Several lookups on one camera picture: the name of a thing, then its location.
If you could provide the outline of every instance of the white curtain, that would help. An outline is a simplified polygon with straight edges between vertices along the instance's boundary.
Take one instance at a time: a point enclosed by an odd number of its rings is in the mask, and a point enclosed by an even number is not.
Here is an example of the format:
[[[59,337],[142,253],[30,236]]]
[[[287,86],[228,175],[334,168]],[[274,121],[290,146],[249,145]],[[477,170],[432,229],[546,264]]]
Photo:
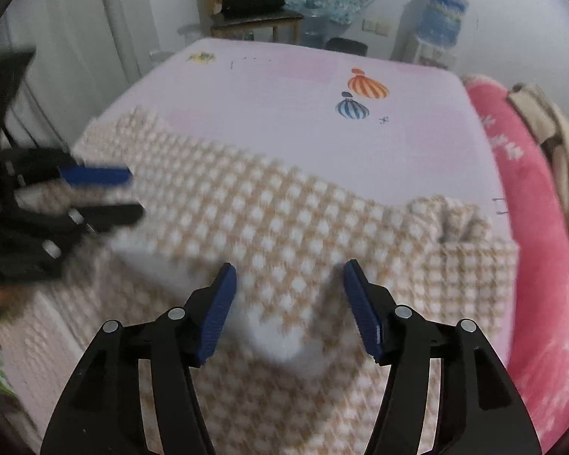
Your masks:
[[[13,0],[0,21],[0,50],[29,46],[36,57],[7,127],[23,144],[31,135],[72,145],[150,71],[158,36],[149,0]]]

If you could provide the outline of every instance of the beige cloth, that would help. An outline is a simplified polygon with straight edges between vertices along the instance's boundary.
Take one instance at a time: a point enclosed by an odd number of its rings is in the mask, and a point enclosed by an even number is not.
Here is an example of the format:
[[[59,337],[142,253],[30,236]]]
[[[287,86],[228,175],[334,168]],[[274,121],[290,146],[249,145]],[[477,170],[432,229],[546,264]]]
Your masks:
[[[181,280],[185,293],[177,297],[140,278],[109,247],[88,240],[61,282],[37,290],[81,348],[104,321],[153,320],[208,284],[223,261],[237,268],[237,297],[218,349],[193,372],[217,453],[364,452],[389,368],[366,354],[347,305],[338,269],[350,258],[426,319],[471,318],[491,339],[500,330],[516,276],[516,246],[493,237],[474,206],[434,197],[403,209],[384,207],[280,162],[174,135],[140,110],[89,127],[76,153],[124,161],[135,182],[110,191],[55,183],[42,207],[138,199],[147,215],[122,231],[119,243],[188,268]],[[45,323],[50,313],[35,310],[46,301],[36,301],[0,325],[0,341],[34,391],[37,405],[29,410],[44,431],[71,361],[62,358],[68,344],[58,327]],[[266,337],[274,340],[271,356],[262,348]],[[316,343],[320,349],[304,356]],[[297,361],[283,357],[290,350],[300,352]],[[315,368],[314,375],[300,374],[304,364]],[[435,364],[420,451],[434,438],[438,388]],[[161,452],[147,374],[141,399],[149,448]]]
[[[569,229],[569,117],[537,85],[516,85],[508,99],[550,162]]]

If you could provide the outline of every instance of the wooden chair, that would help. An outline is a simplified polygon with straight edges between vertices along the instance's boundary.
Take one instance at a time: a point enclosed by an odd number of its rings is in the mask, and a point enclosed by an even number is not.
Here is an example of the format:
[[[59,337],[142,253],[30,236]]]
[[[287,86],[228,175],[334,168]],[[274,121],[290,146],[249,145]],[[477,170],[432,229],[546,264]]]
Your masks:
[[[211,16],[212,21],[211,36],[224,38],[227,33],[271,27],[273,40],[274,42],[278,42],[278,27],[290,25],[293,27],[293,41],[295,44],[299,44],[299,26],[303,19],[303,15],[298,12],[282,9],[268,14],[226,19],[222,13],[216,13],[216,3],[221,3],[221,0],[207,0],[209,15]]]

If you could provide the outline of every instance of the blue gripper pad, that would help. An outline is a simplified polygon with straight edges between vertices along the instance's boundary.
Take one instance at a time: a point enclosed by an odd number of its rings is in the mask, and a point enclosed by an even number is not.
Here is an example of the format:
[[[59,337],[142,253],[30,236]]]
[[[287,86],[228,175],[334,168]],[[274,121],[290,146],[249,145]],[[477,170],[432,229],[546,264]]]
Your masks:
[[[133,175],[127,167],[74,166],[63,168],[61,177],[71,186],[118,186],[129,182]]]
[[[196,358],[201,364],[204,364],[215,352],[235,294],[236,268],[229,265],[200,327],[200,344],[196,351]]]
[[[347,262],[343,267],[343,287],[346,290],[347,300],[350,303],[356,326],[365,345],[365,351],[372,355],[375,361],[379,361],[384,355],[382,325],[365,294],[352,262]]]

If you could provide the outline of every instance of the checkered towel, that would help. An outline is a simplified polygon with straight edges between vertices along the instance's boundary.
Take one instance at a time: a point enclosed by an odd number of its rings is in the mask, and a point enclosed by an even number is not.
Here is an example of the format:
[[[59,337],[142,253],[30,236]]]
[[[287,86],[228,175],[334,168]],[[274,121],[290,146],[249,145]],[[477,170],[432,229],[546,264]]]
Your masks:
[[[364,452],[388,368],[363,350],[341,284],[348,259],[358,259],[370,281],[426,319],[467,317],[487,337],[499,331],[516,246],[494,238],[476,207],[443,197],[384,207],[281,162],[174,135],[142,110],[92,124],[76,154],[125,162],[135,181],[111,191],[55,183],[46,188],[44,209],[134,198],[147,211],[110,245],[87,241],[63,281],[40,291],[82,347],[104,321],[153,320],[210,283],[224,261],[237,268],[223,338],[194,374],[218,453]],[[40,352],[17,342],[30,321],[29,310],[12,318],[1,325],[0,339],[26,382],[47,392],[44,405],[54,405],[67,377],[47,384],[30,366]],[[37,335],[35,348],[50,340],[55,347],[51,334]],[[43,357],[50,363],[50,354]],[[160,451],[147,376],[141,397],[149,448]],[[437,406],[434,370],[422,450],[433,439]],[[38,417],[44,429],[50,411]]]

